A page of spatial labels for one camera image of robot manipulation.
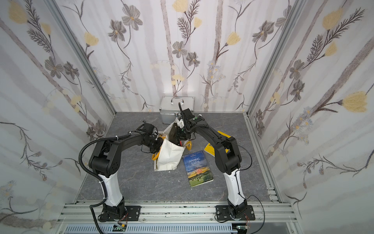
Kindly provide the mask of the white canvas bag yellow handles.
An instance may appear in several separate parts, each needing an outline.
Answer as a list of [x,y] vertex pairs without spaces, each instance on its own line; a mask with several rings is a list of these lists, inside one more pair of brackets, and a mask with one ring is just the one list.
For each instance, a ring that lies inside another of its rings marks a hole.
[[182,146],[177,143],[172,143],[172,128],[176,127],[177,130],[182,130],[182,120],[176,118],[163,132],[161,132],[161,138],[163,143],[160,151],[157,154],[153,154],[152,160],[154,161],[154,171],[172,171],[176,170],[177,166],[182,158],[185,151],[191,150],[191,140],[181,140]]

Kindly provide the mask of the Animal Farm blue book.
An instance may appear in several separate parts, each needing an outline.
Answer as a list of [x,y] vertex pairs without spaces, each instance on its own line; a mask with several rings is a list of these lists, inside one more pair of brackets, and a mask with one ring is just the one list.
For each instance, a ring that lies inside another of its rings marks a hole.
[[204,151],[182,156],[190,187],[196,187],[214,180]]

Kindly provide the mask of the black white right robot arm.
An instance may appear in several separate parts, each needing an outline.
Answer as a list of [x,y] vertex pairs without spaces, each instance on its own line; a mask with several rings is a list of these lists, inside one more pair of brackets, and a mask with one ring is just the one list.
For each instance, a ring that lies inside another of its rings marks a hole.
[[177,130],[178,139],[190,140],[198,134],[213,147],[216,166],[224,174],[228,188],[228,210],[232,218],[237,219],[247,208],[247,198],[241,185],[242,156],[236,139],[222,135],[210,127],[202,116],[195,116],[189,108],[180,109],[179,120],[183,122],[183,127]]

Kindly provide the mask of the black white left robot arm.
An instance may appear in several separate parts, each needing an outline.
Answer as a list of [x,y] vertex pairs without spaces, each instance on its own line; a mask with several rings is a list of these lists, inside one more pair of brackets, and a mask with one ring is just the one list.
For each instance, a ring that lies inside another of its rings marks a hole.
[[163,141],[156,127],[144,122],[126,135],[102,138],[95,143],[89,168],[98,177],[102,187],[104,214],[113,219],[120,219],[127,214],[117,175],[122,152],[133,146],[145,146],[149,148],[148,154],[156,154],[160,151]]

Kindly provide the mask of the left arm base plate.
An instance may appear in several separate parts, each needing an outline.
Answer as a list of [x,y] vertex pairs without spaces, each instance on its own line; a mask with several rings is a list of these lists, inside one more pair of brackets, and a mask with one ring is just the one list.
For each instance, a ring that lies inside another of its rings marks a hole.
[[127,216],[124,220],[126,221],[138,221],[141,211],[141,206],[104,206],[102,213],[99,215],[98,220],[100,222],[107,221],[119,221],[120,219]]

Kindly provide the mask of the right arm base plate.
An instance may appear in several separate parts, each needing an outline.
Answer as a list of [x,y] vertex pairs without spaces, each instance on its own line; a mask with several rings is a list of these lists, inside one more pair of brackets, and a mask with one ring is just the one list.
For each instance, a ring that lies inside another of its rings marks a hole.
[[218,221],[254,221],[256,219],[253,207],[247,205],[241,208],[232,208],[228,205],[215,206],[215,218]]

